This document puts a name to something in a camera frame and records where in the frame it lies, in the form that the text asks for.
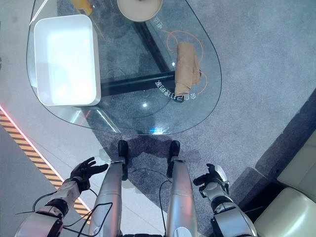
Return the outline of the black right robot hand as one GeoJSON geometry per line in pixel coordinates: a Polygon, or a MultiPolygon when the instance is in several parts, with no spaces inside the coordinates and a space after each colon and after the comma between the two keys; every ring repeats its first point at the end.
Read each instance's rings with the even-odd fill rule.
{"type": "Polygon", "coordinates": [[[228,178],[220,165],[214,165],[211,163],[206,164],[208,173],[199,176],[193,180],[195,186],[207,185],[210,182],[217,182],[223,188],[229,187],[228,178]]]}

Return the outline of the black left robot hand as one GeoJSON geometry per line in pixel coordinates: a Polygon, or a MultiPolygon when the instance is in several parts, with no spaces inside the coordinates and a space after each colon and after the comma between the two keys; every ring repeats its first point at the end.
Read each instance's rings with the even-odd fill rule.
{"type": "Polygon", "coordinates": [[[102,173],[108,169],[109,165],[96,165],[95,157],[88,158],[82,163],[78,164],[71,172],[70,180],[77,183],[79,192],[90,189],[91,176],[102,173]]]}

